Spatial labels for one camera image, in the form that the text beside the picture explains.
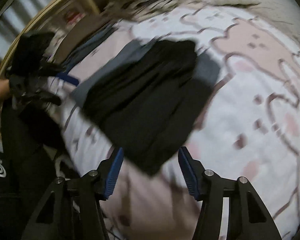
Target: cartoon character face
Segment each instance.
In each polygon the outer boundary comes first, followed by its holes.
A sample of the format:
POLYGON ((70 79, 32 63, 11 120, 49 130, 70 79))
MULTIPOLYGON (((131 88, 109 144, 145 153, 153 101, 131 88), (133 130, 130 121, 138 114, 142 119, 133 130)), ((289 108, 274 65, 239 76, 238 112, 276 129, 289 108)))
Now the cartoon character face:
POLYGON ((225 37, 212 39, 216 49, 225 54, 247 57, 258 69, 283 82, 289 80, 281 66, 285 62, 300 79, 300 66, 278 39, 249 21, 239 18, 235 21, 237 23, 226 30, 225 37))

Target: person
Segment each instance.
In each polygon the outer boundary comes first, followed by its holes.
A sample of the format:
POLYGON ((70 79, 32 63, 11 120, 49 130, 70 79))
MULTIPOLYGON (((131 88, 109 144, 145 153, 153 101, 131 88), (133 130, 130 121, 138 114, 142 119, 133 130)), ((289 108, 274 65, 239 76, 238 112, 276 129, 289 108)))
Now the person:
POLYGON ((0 80, 0 103, 3 103, 1 112, 3 153, 0 152, 0 240, 21 239, 38 201, 56 177, 54 164, 43 148, 41 135, 44 137, 48 133, 50 136, 51 133, 52 137, 48 139, 53 138, 54 135, 54 137, 59 136, 58 140, 61 142, 58 144, 63 145, 58 126, 43 110, 29 105, 19 114, 12 108, 11 102, 9 80, 0 80))

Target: black garment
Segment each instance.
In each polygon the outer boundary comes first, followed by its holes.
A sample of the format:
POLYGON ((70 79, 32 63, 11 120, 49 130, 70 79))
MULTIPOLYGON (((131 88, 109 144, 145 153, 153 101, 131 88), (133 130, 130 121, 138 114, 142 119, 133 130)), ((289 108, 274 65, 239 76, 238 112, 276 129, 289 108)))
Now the black garment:
POLYGON ((6 177, 0 177, 0 240, 19 240, 56 175, 42 143, 34 140, 9 100, 3 104, 1 130, 4 153, 0 159, 6 177))
POLYGON ((212 88, 192 78, 192 41, 157 41, 137 63, 100 79, 85 114, 141 170, 154 175, 183 145, 212 88))

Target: black pants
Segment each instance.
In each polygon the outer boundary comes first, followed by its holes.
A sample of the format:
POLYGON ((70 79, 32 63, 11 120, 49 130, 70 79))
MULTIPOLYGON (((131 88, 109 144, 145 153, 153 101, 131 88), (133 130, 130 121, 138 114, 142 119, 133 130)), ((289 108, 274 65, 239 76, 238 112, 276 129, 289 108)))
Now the black pants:
POLYGON ((61 147, 63 142, 58 126, 51 119, 45 122, 45 118, 48 116, 43 111, 31 108, 20 117, 12 109, 10 100, 3 104, 4 153, 0 159, 6 177, 0 177, 0 240, 21 238, 34 208, 55 178, 53 162, 43 149, 42 141, 61 147))

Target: silver bolt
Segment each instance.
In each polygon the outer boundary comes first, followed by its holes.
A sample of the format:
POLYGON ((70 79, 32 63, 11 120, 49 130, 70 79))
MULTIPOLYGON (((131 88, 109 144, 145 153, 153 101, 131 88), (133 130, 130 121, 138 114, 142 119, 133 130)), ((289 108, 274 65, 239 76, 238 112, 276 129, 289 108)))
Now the silver bolt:
POLYGON ((64 177, 57 177, 55 181, 56 181, 56 183, 59 184, 59 183, 63 182, 64 180, 65 180, 64 177))
POLYGON ((99 172, 97 170, 89 171, 89 176, 91 176, 91 177, 97 176, 98 174, 99 174, 99 172))
POLYGON ((248 182, 247 178, 245 178, 245 177, 240 177, 240 178, 239 178, 239 181, 240 181, 241 183, 247 183, 247 182, 248 182))
POLYGON ((205 170, 204 174, 206 174, 207 176, 213 176, 214 172, 212 170, 205 170))

